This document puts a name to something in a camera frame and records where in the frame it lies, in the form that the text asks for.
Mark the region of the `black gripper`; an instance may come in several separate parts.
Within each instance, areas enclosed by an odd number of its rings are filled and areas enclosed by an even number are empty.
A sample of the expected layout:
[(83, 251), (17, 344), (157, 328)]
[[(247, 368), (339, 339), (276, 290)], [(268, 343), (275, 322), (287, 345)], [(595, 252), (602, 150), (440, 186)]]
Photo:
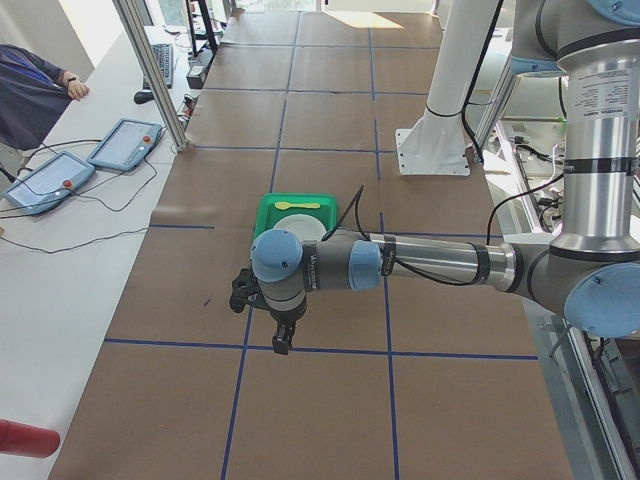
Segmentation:
[(295, 308), (287, 311), (279, 311), (274, 308), (269, 309), (271, 317), (279, 324), (272, 337), (272, 347), (275, 353), (289, 354), (292, 348), (293, 337), (295, 335), (294, 325), (305, 314), (305, 303), (301, 302)]

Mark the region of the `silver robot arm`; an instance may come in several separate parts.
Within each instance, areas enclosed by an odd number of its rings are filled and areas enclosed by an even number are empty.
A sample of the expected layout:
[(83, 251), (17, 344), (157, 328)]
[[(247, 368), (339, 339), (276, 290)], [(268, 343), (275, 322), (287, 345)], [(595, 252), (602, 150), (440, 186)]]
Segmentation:
[(638, 168), (639, 5), (520, 1), (511, 69), (568, 79), (560, 233), (548, 245), (474, 244), (335, 227), (319, 241), (271, 229), (252, 243), (230, 305), (276, 321), (277, 353), (292, 345), (307, 294), (375, 288), (393, 273), (450, 286), (490, 285), (528, 298), (604, 337), (639, 328), (639, 245), (630, 233)]

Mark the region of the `bystander hand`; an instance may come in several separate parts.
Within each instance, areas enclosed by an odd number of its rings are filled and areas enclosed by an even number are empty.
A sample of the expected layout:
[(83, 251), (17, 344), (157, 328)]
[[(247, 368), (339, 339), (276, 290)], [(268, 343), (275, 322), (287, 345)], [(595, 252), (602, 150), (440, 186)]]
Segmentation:
[(67, 81), (67, 93), (72, 100), (79, 101), (90, 93), (90, 88), (83, 81), (71, 78)]

